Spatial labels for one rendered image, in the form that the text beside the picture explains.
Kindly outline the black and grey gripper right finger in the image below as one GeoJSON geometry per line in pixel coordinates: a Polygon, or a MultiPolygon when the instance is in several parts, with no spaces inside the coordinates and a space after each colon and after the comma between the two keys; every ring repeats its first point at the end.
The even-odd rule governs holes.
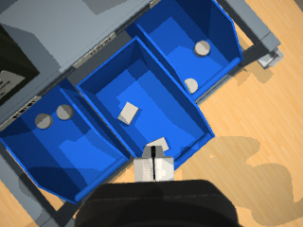
{"type": "Polygon", "coordinates": [[[154,180],[174,181],[172,156],[165,156],[162,146],[153,146],[154,180]]]}

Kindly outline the blue bin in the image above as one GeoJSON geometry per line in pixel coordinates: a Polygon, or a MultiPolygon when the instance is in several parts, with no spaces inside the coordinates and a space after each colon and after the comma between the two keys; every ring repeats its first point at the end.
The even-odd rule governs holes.
{"type": "Polygon", "coordinates": [[[194,102],[243,60],[234,22],[216,0],[161,0],[125,31],[138,36],[194,102]],[[204,57],[194,53],[201,40],[210,44],[204,57]],[[198,83],[193,94],[186,79],[198,83]]]}
{"type": "Polygon", "coordinates": [[[134,158],[164,137],[175,171],[215,137],[199,106],[137,36],[76,87],[134,158]],[[130,125],[117,119],[127,101],[138,108],[130,125]]]}
{"type": "Polygon", "coordinates": [[[39,188],[73,204],[131,157],[67,78],[4,128],[0,141],[39,188]],[[74,110],[70,119],[57,116],[63,104],[74,110]],[[50,114],[51,127],[38,128],[38,114],[50,114]]]}

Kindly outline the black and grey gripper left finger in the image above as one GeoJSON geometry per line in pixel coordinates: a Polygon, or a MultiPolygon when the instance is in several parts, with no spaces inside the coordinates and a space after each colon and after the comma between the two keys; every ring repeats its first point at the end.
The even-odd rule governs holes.
{"type": "Polygon", "coordinates": [[[134,158],[134,181],[154,181],[153,146],[145,146],[142,157],[134,158]]]}

